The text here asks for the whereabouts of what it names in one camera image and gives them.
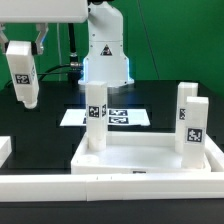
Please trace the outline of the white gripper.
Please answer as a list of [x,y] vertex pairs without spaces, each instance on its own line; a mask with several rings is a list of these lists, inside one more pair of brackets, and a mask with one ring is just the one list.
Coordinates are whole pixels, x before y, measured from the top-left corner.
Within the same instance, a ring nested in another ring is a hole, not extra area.
[[[38,36],[31,43],[32,54],[42,55],[48,33],[47,23],[83,23],[88,18],[87,0],[0,0],[0,22],[38,23]],[[0,23],[0,46],[6,53],[8,39]]]

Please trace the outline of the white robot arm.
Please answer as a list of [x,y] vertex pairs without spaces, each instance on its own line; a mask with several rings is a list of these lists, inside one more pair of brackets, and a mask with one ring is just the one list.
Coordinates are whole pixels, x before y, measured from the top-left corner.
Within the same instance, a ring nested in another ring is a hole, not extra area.
[[129,59],[123,52],[123,16],[109,0],[0,0],[0,43],[9,43],[2,32],[4,23],[34,23],[40,34],[31,44],[33,54],[43,52],[49,23],[88,22],[89,52],[79,81],[104,81],[109,88],[131,85]]

